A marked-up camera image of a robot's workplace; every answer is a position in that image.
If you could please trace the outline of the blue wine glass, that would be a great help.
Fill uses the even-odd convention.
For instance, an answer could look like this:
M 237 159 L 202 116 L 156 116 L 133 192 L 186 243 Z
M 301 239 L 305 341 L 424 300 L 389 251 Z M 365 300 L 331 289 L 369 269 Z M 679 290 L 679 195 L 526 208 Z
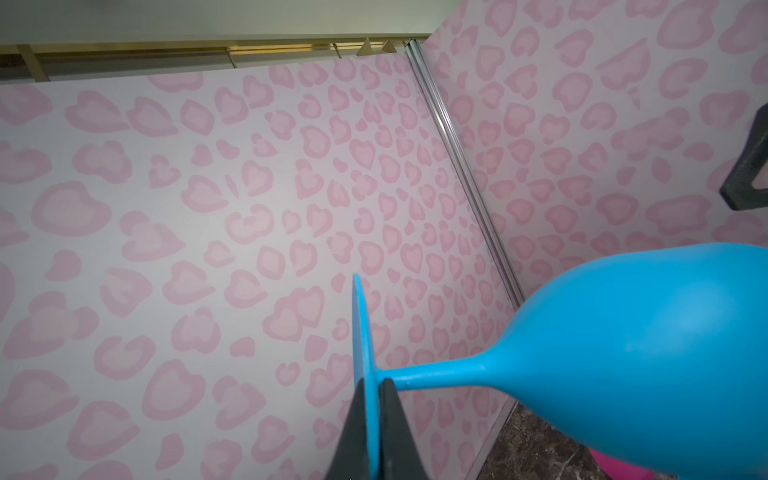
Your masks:
M 362 281 L 352 290 L 355 380 L 372 467 L 385 381 L 489 387 L 612 458 L 688 479 L 767 474 L 767 252 L 710 243 L 614 255 L 540 288 L 477 355 L 381 370 Z

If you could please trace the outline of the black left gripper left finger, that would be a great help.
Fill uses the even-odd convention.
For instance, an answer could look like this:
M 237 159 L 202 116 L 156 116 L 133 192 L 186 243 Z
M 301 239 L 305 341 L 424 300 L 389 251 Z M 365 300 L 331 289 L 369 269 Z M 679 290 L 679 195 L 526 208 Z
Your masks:
M 359 380 L 325 480 L 369 479 L 364 386 L 364 381 Z

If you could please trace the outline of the magenta wine glass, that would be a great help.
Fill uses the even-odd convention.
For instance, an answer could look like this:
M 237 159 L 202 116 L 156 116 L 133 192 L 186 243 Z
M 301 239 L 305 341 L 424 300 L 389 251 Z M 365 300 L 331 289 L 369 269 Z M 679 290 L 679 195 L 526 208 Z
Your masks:
M 597 465 L 613 480 L 653 480 L 655 472 L 631 465 L 590 449 L 590 454 Z

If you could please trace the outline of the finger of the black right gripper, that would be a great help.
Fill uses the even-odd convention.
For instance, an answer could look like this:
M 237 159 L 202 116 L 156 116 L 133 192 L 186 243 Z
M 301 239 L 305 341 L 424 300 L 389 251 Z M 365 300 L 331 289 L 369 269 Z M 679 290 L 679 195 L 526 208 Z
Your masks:
M 767 109 L 764 104 L 757 110 L 741 155 L 719 189 L 731 210 L 767 207 L 767 188 L 753 185 L 767 164 Z

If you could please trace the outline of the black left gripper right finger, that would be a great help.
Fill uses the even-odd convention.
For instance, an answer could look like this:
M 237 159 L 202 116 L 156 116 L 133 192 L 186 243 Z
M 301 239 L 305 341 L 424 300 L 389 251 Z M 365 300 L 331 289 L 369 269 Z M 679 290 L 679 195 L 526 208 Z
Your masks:
M 401 399 L 391 379 L 379 387 L 380 467 L 383 480 L 428 480 Z

